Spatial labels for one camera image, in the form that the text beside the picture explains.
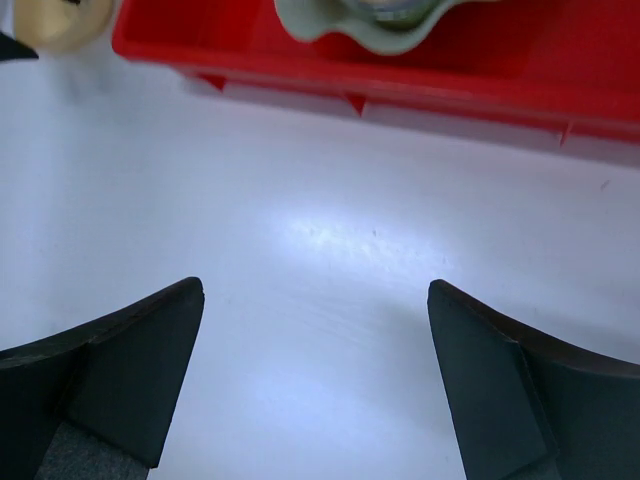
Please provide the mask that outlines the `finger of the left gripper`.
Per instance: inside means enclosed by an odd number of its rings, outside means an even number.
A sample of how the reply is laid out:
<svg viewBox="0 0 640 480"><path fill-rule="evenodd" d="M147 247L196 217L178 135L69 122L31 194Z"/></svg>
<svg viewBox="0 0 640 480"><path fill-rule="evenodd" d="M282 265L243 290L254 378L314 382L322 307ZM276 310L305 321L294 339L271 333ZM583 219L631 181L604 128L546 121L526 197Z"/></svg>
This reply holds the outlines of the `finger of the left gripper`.
<svg viewBox="0 0 640 480"><path fill-rule="evenodd" d="M38 53L15 38L0 32L0 62L37 60Z"/></svg>

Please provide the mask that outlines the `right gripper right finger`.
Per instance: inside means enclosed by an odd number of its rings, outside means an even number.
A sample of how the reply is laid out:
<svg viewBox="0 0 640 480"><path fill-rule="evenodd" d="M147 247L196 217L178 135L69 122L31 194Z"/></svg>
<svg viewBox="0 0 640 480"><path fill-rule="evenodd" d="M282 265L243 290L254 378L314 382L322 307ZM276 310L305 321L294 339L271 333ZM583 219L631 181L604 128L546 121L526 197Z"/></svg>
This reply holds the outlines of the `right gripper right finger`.
<svg viewBox="0 0 640 480"><path fill-rule="evenodd" d="M427 308L469 479L636 479L639 367L503 315L444 280Z"/></svg>

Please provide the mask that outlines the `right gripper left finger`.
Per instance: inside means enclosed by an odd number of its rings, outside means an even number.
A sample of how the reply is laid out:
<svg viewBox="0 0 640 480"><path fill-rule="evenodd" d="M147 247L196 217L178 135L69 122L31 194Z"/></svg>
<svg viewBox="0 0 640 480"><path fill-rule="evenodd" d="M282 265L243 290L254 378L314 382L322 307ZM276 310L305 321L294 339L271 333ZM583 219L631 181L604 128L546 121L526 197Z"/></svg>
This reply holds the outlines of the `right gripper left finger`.
<svg viewBox="0 0 640 480"><path fill-rule="evenodd" d="M4 479L145 479L204 310L197 277L1 353Z"/></svg>

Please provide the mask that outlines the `yellow square plate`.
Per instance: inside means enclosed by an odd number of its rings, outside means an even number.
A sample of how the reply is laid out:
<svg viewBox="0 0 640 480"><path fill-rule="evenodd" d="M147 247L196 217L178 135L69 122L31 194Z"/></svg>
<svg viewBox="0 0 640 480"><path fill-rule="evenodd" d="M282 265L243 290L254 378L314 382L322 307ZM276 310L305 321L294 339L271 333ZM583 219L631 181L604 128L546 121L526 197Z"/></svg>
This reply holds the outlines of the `yellow square plate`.
<svg viewBox="0 0 640 480"><path fill-rule="evenodd" d="M13 27L18 41L48 54L64 54L96 40L114 10L112 0L18 0Z"/></svg>

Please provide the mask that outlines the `large green scalloped bowl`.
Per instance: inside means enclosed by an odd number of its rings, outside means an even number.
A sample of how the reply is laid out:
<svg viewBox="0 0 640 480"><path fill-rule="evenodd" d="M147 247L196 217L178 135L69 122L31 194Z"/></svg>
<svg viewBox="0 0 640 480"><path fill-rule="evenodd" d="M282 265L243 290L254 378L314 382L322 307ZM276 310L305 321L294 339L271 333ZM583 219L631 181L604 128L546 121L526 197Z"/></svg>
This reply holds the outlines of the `large green scalloped bowl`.
<svg viewBox="0 0 640 480"><path fill-rule="evenodd" d="M331 33L377 55L406 53L421 43L456 1L276 0L277 17L295 40L312 43Z"/></svg>

